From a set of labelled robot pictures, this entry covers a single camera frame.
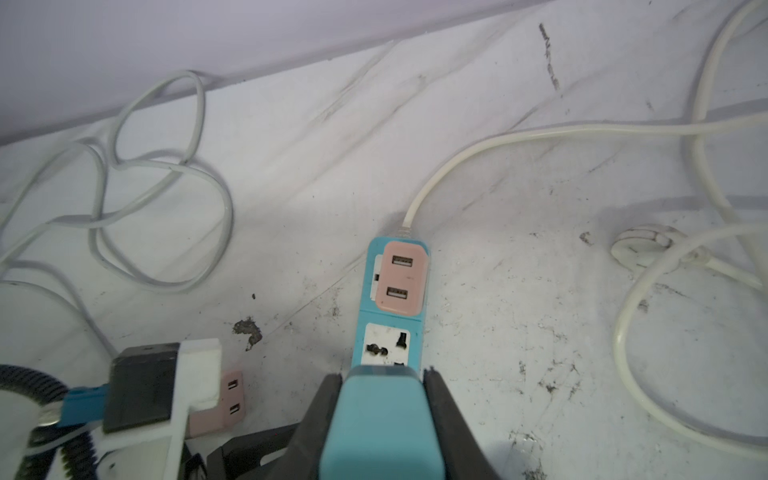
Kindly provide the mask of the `blue power strip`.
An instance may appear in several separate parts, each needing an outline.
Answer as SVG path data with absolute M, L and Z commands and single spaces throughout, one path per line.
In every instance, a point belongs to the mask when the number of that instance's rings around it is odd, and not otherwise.
M 355 331 L 351 366 L 408 367 L 421 370 L 424 330 L 427 313 L 427 286 L 422 313 L 405 317 L 380 310 L 375 304 L 381 259 L 384 247 L 390 241 L 404 241 L 423 245 L 421 241 L 394 237 L 376 237 L 367 250 L 365 273 Z

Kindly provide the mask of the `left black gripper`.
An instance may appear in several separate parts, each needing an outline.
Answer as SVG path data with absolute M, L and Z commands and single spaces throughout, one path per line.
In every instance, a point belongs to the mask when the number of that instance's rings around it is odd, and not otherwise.
M 206 459 L 199 453 L 192 455 L 184 445 L 179 478 L 265 479 L 276 461 L 263 463 L 262 460 L 288 446 L 281 459 L 281 478 L 318 479 L 320 459 L 341 386 L 340 374 L 327 375 L 300 424 L 234 437 Z

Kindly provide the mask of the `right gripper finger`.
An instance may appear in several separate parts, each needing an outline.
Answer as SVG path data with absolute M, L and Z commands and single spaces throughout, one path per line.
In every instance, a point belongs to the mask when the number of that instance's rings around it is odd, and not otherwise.
M 446 479 L 500 479 L 479 447 L 442 375 L 434 368 L 425 370 L 423 385 Z

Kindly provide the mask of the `teal plug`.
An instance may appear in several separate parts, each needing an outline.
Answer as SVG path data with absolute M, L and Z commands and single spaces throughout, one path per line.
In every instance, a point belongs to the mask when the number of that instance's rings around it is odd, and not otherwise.
M 444 479 L 426 391 L 406 366 L 353 368 L 319 462 L 321 479 Z

